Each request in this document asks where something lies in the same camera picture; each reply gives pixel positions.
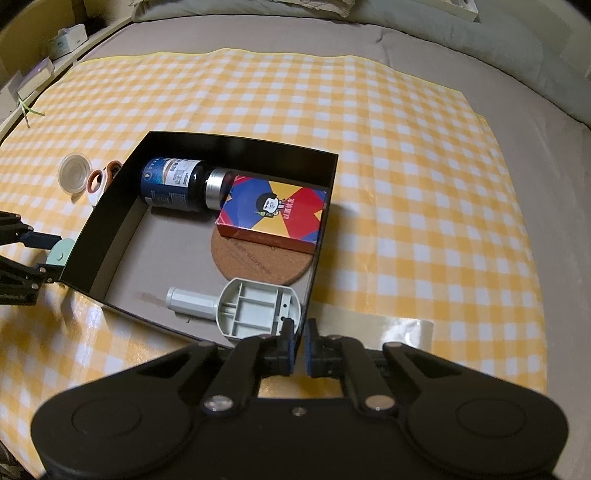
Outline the colourful card box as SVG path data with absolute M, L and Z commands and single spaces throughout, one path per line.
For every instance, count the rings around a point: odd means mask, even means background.
M 223 237 L 312 254 L 325 200 L 322 190 L 240 175 L 216 219 L 217 231 Z

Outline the white tissue box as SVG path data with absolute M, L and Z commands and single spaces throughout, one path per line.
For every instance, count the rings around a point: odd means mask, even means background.
M 51 60 L 56 60 L 79 48 L 88 40 L 86 28 L 83 24 L 62 28 L 46 42 L 44 51 Z

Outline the round cork coaster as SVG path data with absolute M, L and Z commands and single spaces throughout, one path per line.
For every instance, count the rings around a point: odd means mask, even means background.
M 225 279 L 290 285 L 307 272 L 311 254 L 211 234 L 211 256 Z

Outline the grey long pillow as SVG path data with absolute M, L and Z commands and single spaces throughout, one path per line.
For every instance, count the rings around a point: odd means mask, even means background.
M 318 18 L 386 27 L 472 56 L 514 77 L 574 119 L 590 124 L 590 82 L 517 18 L 491 1 L 476 22 L 417 1 L 358 1 L 345 17 L 281 1 L 137 1 L 147 22 L 204 15 Z

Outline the dark blue labelled bottle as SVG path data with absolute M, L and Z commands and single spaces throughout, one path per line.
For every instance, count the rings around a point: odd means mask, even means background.
M 219 211 L 234 179 L 231 170 L 208 161 L 158 157 L 143 168 L 140 192 L 156 208 Z

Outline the mint green round disc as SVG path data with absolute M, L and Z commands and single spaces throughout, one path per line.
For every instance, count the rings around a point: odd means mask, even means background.
M 55 266 L 64 266 L 70 256 L 70 253 L 75 245 L 75 241 L 71 238 L 64 238 L 59 240 L 49 251 L 46 258 L 46 264 Z

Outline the yellow checkered cloth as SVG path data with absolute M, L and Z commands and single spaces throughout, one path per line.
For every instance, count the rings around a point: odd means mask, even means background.
M 91 214 L 57 172 L 69 154 L 125 160 L 151 131 L 229 134 L 339 157 L 322 254 L 300 291 L 348 312 L 427 319 L 436 354 L 544 391 L 547 347 L 535 262 L 502 153 L 459 91 L 356 56 L 115 56 L 76 65 L 1 146 L 1 206 L 76 237 Z M 214 294 L 224 278 L 197 219 L 148 213 L 108 297 L 112 313 L 49 285 L 1 311 L 1 438 L 29 470 L 36 408 L 70 386 L 167 351 L 169 288 Z

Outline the orange handled scissors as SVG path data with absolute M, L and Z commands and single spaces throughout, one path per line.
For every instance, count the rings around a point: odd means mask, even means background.
M 121 168 L 122 163 L 118 160 L 113 160 L 102 169 L 96 169 L 90 173 L 86 183 L 86 194 L 92 208 L 98 204 L 105 190 L 112 183 Z

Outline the wooden headboard shelf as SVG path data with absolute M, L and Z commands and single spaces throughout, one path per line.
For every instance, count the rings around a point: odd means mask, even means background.
M 41 62 L 44 44 L 58 30 L 85 25 L 87 41 L 54 62 L 52 77 L 40 86 L 47 88 L 89 51 L 130 24 L 132 10 L 131 1 L 3 1 L 1 83 Z

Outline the grey white brush tool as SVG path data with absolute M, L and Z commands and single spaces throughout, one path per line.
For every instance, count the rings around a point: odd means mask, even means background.
M 293 288 L 233 278 L 217 297 L 170 287 L 166 306 L 173 312 L 211 320 L 228 340 L 280 335 L 283 321 L 301 324 L 301 302 Z

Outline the small white purple box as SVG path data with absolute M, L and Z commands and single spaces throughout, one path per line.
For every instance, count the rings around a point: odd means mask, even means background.
M 26 100 L 34 91 L 53 77 L 54 65 L 49 57 L 44 58 L 22 79 L 18 87 L 18 96 Z

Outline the clear tape strip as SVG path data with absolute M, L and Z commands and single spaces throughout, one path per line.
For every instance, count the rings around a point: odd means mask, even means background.
M 308 306 L 308 317 L 317 321 L 322 336 L 356 338 L 368 349 L 381 350 L 385 343 L 399 342 L 432 350 L 434 324 L 429 320 L 359 313 L 317 302 Z

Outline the black storage box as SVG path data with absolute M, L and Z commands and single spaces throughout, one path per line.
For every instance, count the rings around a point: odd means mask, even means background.
M 237 173 L 327 193 L 339 157 L 269 140 L 150 131 L 88 217 L 60 276 L 62 284 L 145 326 L 228 347 L 230 341 L 214 322 L 177 315 L 166 306 L 171 287 L 217 296 L 228 281 L 211 254 L 214 214 L 154 210 L 144 202 L 140 175 L 156 157 L 208 160 Z

